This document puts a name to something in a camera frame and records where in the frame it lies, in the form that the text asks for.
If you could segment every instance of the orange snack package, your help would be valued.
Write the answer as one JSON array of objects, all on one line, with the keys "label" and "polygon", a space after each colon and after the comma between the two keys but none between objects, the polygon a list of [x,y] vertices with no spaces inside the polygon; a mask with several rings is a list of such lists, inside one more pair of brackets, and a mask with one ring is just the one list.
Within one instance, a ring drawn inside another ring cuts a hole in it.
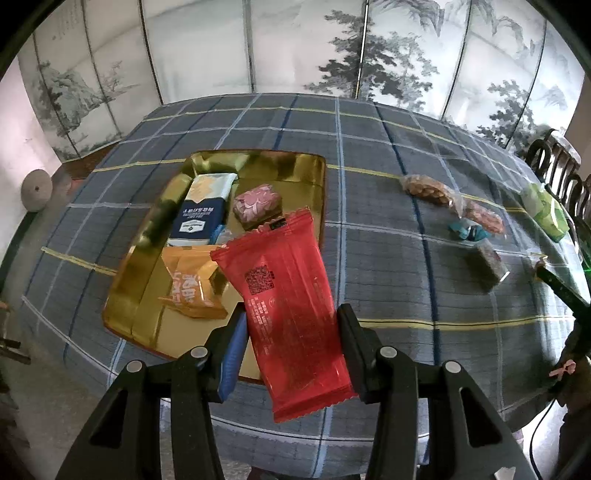
[{"label": "orange snack package", "polygon": [[167,307],[192,318],[224,319],[221,293],[216,291],[217,264],[209,252],[215,245],[164,247],[162,260],[173,279],[170,295],[160,297]]}]

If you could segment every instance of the screw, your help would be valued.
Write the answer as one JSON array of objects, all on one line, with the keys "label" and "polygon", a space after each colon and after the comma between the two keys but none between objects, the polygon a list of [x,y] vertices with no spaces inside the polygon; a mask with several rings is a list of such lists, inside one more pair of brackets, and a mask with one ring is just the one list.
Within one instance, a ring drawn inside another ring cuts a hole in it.
[{"label": "screw", "polygon": [[398,351],[392,346],[383,346],[381,349],[379,349],[379,354],[384,358],[394,358],[396,355],[398,355]]},{"label": "screw", "polygon": [[140,370],[142,370],[142,362],[140,362],[139,360],[132,360],[127,364],[126,369],[131,374],[139,372]]},{"label": "screw", "polygon": [[193,358],[205,358],[209,352],[204,346],[196,346],[193,350],[191,350],[191,356]]},{"label": "screw", "polygon": [[446,362],[445,370],[452,374],[458,374],[462,370],[462,367],[457,362]]}]

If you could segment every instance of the wooden chair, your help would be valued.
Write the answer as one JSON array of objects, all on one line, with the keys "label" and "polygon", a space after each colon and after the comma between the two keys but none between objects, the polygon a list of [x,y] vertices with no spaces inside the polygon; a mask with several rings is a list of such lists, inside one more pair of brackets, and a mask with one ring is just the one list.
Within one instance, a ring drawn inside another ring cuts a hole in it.
[{"label": "wooden chair", "polygon": [[580,252],[579,232],[591,239],[591,229],[585,222],[585,215],[591,214],[591,176],[583,181],[577,171],[581,158],[573,146],[558,130],[551,128],[544,138],[535,140],[528,149],[525,162],[532,169],[539,181],[545,183],[546,191],[560,202],[569,214],[569,234],[575,250],[582,260],[591,261],[591,250]]},{"label": "wooden chair", "polygon": [[544,138],[535,140],[528,149],[525,162],[547,190],[560,199],[567,179],[581,165],[581,157],[558,130],[551,128]]},{"label": "wooden chair", "polygon": [[3,301],[0,301],[0,311],[5,312],[4,325],[2,327],[2,335],[0,336],[0,356],[5,356],[12,360],[16,360],[17,362],[30,365],[31,358],[29,356],[23,355],[19,352],[15,352],[15,350],[21,347],[21,342],[17,342],[15,340],[10,340],[6,338],[8,318],[12,313],[12,309],[8,306],[8,304],[4,303]]}]

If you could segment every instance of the blue gripper pad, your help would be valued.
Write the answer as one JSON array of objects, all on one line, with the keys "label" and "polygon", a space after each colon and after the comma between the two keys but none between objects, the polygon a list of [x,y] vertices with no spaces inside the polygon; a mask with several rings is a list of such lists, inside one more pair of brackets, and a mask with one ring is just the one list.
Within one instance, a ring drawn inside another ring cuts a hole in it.
[{"label": "blue gripper pad", "polygon": [[225,401],[236,387],[247,344],[246,312],[242,311],[220,367],[220,383],[217,393],[222,401]]}]

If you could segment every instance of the floor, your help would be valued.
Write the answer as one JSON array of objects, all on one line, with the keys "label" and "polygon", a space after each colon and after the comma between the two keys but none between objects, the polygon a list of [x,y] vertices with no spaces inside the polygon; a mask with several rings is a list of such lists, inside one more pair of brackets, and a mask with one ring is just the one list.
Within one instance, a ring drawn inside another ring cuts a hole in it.
[{"label": "floor", "polygon": [[[13,306],[20,304],[20,295],[34,266],[35,253],[75,189],[62,172],[56,174],[54,182],[50,203],[37,215],[25,236],[2,292],[2,299]],[[37,480],[53,480],[98,399],[72,381],[42,346],[24,337],[14,322],[9,321],[8,333],[9,338],[23,341],[24,350],[33,359],[27,366],[0,358],[0,372],[18,407],[15,438],[26,439],[29,443],[27,447],[25,442],[15,441],[14,446]],[[556,460],[557,435],[563,414],[563,409],[554,406],[535,435],[535,459],[544,478],[548,478]],[[526,450],[541,415],[523,430]],[[173,479],[170,435],[166,432],[161,433],[161,463],[163,478]],[[248,465],[230,461],[223,462],[223,468],[227,479],[245,479],[250,471]]]}]

